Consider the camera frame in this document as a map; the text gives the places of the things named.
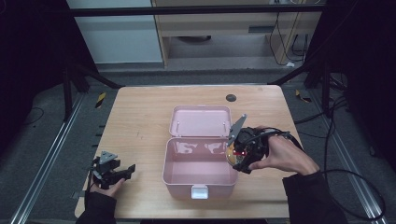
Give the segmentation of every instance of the pink storage box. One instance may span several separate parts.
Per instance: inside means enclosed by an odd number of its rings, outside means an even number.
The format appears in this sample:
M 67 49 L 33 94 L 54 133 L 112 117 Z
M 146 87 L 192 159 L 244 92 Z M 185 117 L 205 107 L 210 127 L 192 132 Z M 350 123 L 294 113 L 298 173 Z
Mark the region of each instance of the pink storage box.
M 238 172 L 225 155 L 231 125 L 226 106 L 175 107 L 163 166 L 163 182 L 173 197 L 207 199 L 232 194 Z

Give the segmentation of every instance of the box latch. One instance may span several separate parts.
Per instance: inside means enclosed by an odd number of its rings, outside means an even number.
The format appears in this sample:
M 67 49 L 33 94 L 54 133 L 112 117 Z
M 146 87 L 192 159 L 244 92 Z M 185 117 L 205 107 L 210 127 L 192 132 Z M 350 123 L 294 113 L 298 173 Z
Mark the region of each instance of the box latch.
M 192 199 L 208 199 L 209 188 L 207 185 L 193 185 L 191 187 L 191 198 Z

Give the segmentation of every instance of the person's left hand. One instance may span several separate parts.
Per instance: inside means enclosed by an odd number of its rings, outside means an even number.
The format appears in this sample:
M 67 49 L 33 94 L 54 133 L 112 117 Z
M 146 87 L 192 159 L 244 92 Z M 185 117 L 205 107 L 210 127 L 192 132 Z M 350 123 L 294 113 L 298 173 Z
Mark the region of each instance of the person's left hand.
M 109 189 L 101 189 L 96 184 L 93 184 L 91 186 L 91 188 L 90 188 L 90 192 L 98 192 L 98 193 L 105 194 L 105 195 L 107 195 L 109 197 L 114 198 L 114 196 L 116 195 L 117 191 L 121 188 L 121 186 L 122 186 L 122 184 L 124 182 L 125 182 L 125 178 L 122 178 L 115 185 L 110 186 Z

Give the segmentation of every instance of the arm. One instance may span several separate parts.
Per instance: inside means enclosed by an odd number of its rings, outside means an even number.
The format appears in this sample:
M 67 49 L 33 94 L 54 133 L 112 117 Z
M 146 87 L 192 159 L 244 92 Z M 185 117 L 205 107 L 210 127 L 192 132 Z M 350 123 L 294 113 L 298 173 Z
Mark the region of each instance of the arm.
M 110 189 L 100 189 L 98 186 L 92 185 L 90 193 L 87 195 L 89 200 L 86 209 L 78 218 L 76 224 L 116 224 L 114 212 L 117 200 L 114 197 L 123 182 L 125 182 L 124 178 Z
M 318 165 L 282 136 L 271 136 L 268 143 L 268 157 L 251 163 L 249 169 L 272 167 L 297 173 L 283 179 L 288 196 L 290 223 L 347 223 L 345 214 L 332 200 Z

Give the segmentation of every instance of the hand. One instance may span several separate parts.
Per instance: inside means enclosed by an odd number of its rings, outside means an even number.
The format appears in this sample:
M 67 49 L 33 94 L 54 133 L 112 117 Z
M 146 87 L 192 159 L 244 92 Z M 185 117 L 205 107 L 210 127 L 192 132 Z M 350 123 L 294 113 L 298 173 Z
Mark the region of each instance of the hand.
M 311 175 L 319 170 L 318 165 L 309 156 L 283 136 L 270 136 L 268 144 L 268 157 L 251 163 L 248 167 L 250 170 L 271 167 L 300 175 Z
M 123 182 L 125 182 L 125 178 L 122 178 L 121 180 L 119 180 L 119 182 L 117 182 L 115 185 L 110 186 L 109 189 L 101 189 L 96 184 L 93 184 L 90 188 L 90 192 L 98 192 L 98 193 L 105 194 L 109 197 L 114 198 L 117 191 L 121 188 Z

